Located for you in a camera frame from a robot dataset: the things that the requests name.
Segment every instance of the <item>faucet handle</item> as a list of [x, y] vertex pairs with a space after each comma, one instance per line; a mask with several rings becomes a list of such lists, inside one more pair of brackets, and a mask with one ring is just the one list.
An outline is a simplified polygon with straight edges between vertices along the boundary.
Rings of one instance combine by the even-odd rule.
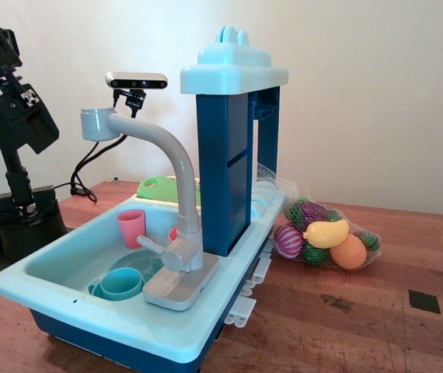
[[152, 241], [151, 239], [148, 239], [144, 235], [138, 236], [137, 242], [143, 245], [146, 249], [149, 249], [158, 255], [162, 255], [166, 250], [166, 248], [162, 247], [161, 245], [158, 245], [156, 242]]

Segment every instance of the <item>teal cup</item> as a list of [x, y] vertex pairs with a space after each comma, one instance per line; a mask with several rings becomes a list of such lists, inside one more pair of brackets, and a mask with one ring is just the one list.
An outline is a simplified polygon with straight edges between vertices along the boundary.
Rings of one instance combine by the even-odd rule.
[[140, 294], [144, 280], [140, 271], [123, 267], [110, 271], [98, 284], [92, 283], [92, 285], [92, 295], [108, 301], [124, 301]]

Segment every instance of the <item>pink cup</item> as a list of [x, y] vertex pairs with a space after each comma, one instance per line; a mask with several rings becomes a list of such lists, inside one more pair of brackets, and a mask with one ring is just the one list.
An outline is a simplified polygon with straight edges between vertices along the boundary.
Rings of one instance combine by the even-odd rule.
[[123, 240], [128, 249], [138, 249], [141, 244], [137, 237], [145, 235], [145, 212], [143, 210], [126, 210], [118, 215]]

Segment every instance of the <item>orange toy fruit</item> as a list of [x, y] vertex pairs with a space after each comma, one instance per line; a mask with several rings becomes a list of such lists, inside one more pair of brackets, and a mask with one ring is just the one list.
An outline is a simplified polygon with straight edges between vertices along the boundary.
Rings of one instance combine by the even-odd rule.
[[330, 248], [330, 255], [339, 267], [354, 270], [367, 259], [367, 250], [358, 237], [349, 234], [342, 243]]

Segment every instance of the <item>faucet base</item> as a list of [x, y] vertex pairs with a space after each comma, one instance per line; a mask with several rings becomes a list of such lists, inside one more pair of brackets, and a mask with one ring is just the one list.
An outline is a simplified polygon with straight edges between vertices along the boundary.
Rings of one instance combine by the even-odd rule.
[[147, 302], [174, 311], [188, 309], [218, 269], [218, 257], [203, 253], [204, 265], [191, 272], [174, 272], [163, 267], [144, 286]]

